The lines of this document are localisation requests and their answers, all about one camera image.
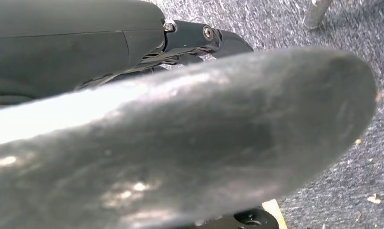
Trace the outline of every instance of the metal chair leg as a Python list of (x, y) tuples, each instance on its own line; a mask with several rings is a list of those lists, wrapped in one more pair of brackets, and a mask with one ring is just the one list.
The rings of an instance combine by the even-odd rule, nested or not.
[(304, 17), (305, 27), (310, 30), (318, 28), (332, 1), (333, 0), (311, 0)]

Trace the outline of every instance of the floor debris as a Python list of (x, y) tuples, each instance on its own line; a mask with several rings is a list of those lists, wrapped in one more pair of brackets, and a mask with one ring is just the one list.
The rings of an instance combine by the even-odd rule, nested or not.
[(371, 197), (367, 198), (367, 201), (370, 201), (374, 204), (380, 204), (381, 199), (377, 196), (377, 194), (373, 194)]

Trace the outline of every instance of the yellow tape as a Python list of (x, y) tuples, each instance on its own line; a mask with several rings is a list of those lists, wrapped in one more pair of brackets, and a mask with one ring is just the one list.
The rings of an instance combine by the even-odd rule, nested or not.
[(275, 199), (262, 204), (263, 209), (273, 215), (279, 224), (279, 229), (287, 229), (286, 222)]

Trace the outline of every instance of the gray carpet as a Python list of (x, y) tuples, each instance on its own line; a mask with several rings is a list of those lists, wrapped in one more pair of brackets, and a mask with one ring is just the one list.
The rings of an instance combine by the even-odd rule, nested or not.
[[(338, 164), (278, 202), (289, 229), (384, 229), (384, 0), (335, 0), (312, 32), (301, 24), (310, 0), (149, 1), (170, 19), (236, 32), (257, 51), (315, 45), (368, 61), (383, 93), (374, 123)], [(380, 204), (367, 201), (374, 193)]]

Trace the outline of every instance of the screw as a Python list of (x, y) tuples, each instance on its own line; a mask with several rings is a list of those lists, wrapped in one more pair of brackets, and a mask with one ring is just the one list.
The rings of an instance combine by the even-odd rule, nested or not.
[(175, 30), (175, 26), (171, 23), (165, 23), (164, 24), (164, 31), (165, 32), (173, 32)]
[(211, 41), (214, 38), (213, 29), (210, 28), (209, 26), (205, 25), (203, 27), (203, 35), (204, 35), (206, 40)]

